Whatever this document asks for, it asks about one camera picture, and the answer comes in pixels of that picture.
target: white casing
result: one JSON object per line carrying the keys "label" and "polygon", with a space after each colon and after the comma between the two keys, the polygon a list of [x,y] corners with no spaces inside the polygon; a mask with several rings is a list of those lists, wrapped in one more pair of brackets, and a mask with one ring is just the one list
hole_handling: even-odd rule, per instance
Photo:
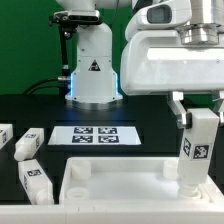
{"label": "white casing", "polygon": [[[149,23],[147,12],[151,8],[166,5],[172,10],[172,19],[170,23]],[[141,30],[163,30],[172,27],[178,27],[186,24],[192,17],[190,0],[170,0],[140,9],[128,23],[125,31],[127,41]]]}
{"label": "white casing", "polygon": [[2,149],[12,137],[12,124],[0,124],[0,149]]}
{"label": "white casing", "polygon": [[123,51],[121,87],[127,95],[221,90],[223,70],[223,34],[208,48],[184,47],[175,30],[140,31]]}
{"label": "white casing", "polygon": [[[153,0],[152,4],[158,4],[161,0]],[[137,4],[138,0],[132,0],[132,8],[135,7],[135,5]]]}
{"label": "white casing", "polygon": [[[66,10],[94,10],[95,8],[114,9],[117,0],[56,0]],[[120,0],[119,7],[131,5],[131,0]]]}
{"label": "white casing", "polygon": [[53,186],[37,160],[18,163],[19,179],[32,205],[51,205]]}
{"label": "white casing", "polygon": [[[100,71],[90,70],[94,61]],[[112,32],[106,24],[77,28],[77,67],[71,79],[67,100],[103,104],[122,99],[112,69]]]}
{"label": "white casing", "polygon": [[43,128],[30,128],[16,143],[15,159],[23,161],[32,159],[44,142]]}

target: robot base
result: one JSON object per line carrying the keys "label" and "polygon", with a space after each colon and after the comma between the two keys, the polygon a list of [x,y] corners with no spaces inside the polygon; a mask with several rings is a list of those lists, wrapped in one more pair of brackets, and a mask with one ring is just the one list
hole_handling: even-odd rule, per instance
{"label": "robot base", "polygon": [[107,103],[84,103],[66,99],[66,105],[69,107],[75,107],[83,110],[108,110],[121,106],[122,102],[123,99],[117,99]]}

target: background wall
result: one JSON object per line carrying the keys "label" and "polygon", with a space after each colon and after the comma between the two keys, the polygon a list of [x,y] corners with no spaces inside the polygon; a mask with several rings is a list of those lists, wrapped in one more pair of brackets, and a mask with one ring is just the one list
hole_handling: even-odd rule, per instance
{"label": "background wall", "polygon": [[[48,17],[60,10],[55,0],[1,0],[0,94],[20,94],[37,81],[60,75],[58,29],[48,26]],[[101,15],[110,24],[114,10],[101,10]],[[113,68],[118,73],[130,17],[130,8],[120,9],[112,28]],[[75,38],[68,42],[72,70],[76,64],[75,42]]]}

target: marker on block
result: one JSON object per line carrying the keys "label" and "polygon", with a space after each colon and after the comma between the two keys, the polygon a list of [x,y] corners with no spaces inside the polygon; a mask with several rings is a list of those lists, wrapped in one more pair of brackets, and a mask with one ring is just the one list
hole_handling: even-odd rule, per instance
{"label": "marker on block", "polygon": [[32,159],[43,142],[44,129],[30,128],[16,143],[15,160],[21,162],[25,159]]}
{"label": "marker on block", "polygon": [[2,149],[12,137],[12,124],[0,124],[0,149]]}
{"label": "marker on block", "polygon": [[19,179],[32,205],[53,205],[53,186],[37,160],[18,163]]}

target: white container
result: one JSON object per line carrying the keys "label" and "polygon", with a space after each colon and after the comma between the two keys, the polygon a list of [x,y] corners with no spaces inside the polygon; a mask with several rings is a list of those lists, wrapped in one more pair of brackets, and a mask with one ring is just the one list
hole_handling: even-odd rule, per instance
{"label": "white container", "polygon": [[43,142],[44,129],[30,128],[16,143],[15,160],[21,162],[25,159],[32,159]]}
{"label": "white container", "polygon": [[180,198],[179,181],[169,174],[177,166],[170,170],[166,161],[176,158],[71,158],[60,205],[0,206],[0,223],[223,224],[224,197],[214,182],[208,177],[200,185],[200,199]]}
{"label": "white container", "polygon": [[0,124],[0,149],[2,149],[12,137],[12,124]]}
{"label": "white container", "polygon": [[53,187],[51,181],[37,162],[19,162],[19,179],[33,205],[52,205]]}

